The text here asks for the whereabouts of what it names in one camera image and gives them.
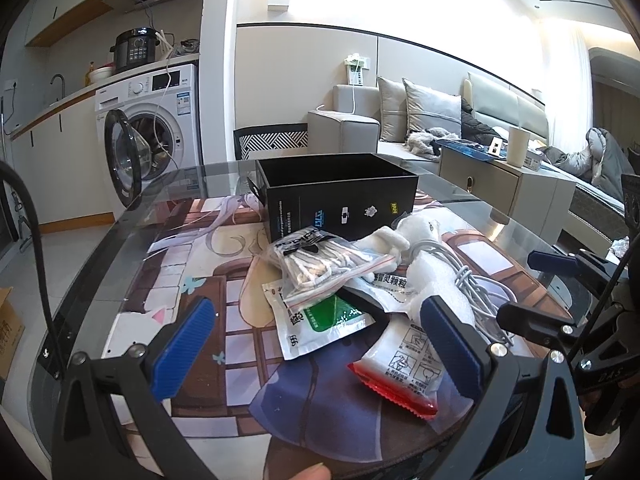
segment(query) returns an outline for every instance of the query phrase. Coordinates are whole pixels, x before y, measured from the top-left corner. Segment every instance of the white packet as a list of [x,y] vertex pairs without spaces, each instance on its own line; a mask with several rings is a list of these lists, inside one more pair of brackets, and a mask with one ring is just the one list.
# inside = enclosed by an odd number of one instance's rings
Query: white packet
[[314,306],[351,278],[398,266],[394,256],[359,249],[315,227],[276,240],[263,257],[282,270],[282,298],[290,309]]
[[437,414],[444,366],[424,331],[404,314],[393,314],[375,345],[348,366],[366,386],[414,415]]
[[262,290],[273,309],[282,355],[286,360],[318,350],[374,323],[369,314],[335,295],[294,312],[282,299],[282,280],[265,283]]
[[406,312],[406,305],[416,295],[416,291],[407,285],[406,277],[386,272],[376,274],[372,283],[364,278],[353,278],[344,287],[364,296],[385,312]]

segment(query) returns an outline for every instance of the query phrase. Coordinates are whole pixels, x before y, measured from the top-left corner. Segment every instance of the open door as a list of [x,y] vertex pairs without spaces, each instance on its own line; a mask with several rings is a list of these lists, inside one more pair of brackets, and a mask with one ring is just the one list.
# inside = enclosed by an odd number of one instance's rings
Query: open door
[[151,150],[122,110],[110,110],[105,117],[104,151],[111,182],[120,202],[127,209],[137,208],[142,179],[151,167]]

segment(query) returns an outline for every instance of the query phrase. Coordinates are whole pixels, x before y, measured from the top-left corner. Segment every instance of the yellow bottle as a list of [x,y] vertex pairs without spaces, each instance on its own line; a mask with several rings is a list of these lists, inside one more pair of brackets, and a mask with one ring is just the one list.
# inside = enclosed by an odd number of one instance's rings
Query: yellow bottle
[[89,86],[91,84],[91,78],[89,78],[89,74],[94,71],[94,62],[89,63],[89,72],[84,74],[84,86]]

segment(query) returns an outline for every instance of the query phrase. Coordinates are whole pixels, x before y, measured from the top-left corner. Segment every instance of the red sealed packet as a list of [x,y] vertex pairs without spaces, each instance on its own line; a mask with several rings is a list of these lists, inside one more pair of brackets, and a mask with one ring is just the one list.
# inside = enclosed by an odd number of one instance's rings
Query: red sealed packet
[[362,359],[347,365],[363,384],[420,418],[438,413],[444,367],[423,330],[394,314]]

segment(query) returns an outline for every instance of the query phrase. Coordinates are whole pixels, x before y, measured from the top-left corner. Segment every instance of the open black box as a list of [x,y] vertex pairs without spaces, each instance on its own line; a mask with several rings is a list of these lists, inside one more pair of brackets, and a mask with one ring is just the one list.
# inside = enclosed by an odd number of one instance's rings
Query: open black box
[[256,179],[271,242],[308,226],[358,240],[410,214],[418,186],[417,175],[373,153],[262,159]]

